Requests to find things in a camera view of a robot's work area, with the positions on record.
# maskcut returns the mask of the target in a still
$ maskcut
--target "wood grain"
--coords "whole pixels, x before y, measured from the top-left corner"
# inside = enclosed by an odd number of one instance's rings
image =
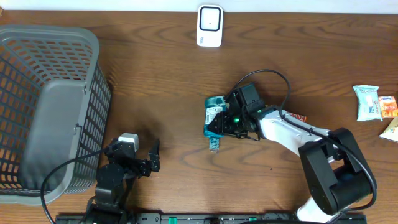
[[[397,96],[397,18],[226,13],[217,49],[196,45],[196,13],[6,11],[0,23],[84,27],[99,38],[100,64],[113,87],[105,143],[137,133],[144,157],[161,140],[162,168],[137,181],[128,200],[135,211],[262,213],[297,209],[308,199],[299,158],[282,146],[224,138],[213,154],[203,137],[205,98],[227,93],[245,73],[271,68],[291,81],[288,110],[312,125],[354,133],[379,187],[377,203],[364,211],[368,223],[396,223],[398,145],[378,138],[391,119],[357,122],[352,86],[377,85],[379,95]],[[263,74],[251,81],[268,104],[280,104],[283,80]],[[81,213],[92,195],[93,187],[63,195],[50,212]],[[46,217],[41,207],[1,205],[0,220]]]

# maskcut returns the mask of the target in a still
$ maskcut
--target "green connector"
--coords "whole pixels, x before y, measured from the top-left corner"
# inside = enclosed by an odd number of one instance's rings
[[[170,217],[170,218],[169,218],[169,224],[177,224],[177,218],[175,218],[175,217]]]

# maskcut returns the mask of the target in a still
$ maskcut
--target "orange package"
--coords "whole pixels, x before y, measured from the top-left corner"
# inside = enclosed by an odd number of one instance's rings
[[[295,119],[297,119],[299,121],[303,121],[303,122],[307,121],[307,117],[306,116],[299,115],[299,114],[293,114],[293,113],[290,113],[290,112],[287,112],[287,114],[291,115],[292,117],[294,117]]]
[[[382,118],[395,118],[398,116],[398,106],[393,96],[380,96],[379,102]]]

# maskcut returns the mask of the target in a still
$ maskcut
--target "gray plastic basket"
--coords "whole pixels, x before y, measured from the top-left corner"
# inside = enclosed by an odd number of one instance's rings
[[[85,29],[0,27],[0,203],[39,205],[52,169],[101,149],[111,94],[98,54]],[[46,201],[85,191],[98,158],[54,174]]]

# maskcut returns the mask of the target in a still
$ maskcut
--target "white device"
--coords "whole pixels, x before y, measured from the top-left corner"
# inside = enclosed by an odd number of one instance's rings
[[[137,152],[138,150],[138,135],[136,134],[130,134],[130,133],[124,133],[118,137],[118,141],[121,142],[129,142],[129,143],[134,143],[134,151]]]
[[[310,199],[297,210],[296,215],[300,221],[327,223],[338,214],[325,214],[325,212],[319,208],[317,203],[315,203],[313,197],[310,197]]]
[[[219,6],[202,5],[198,10],[197,44],[219,47],[223,37],[224,11]]]

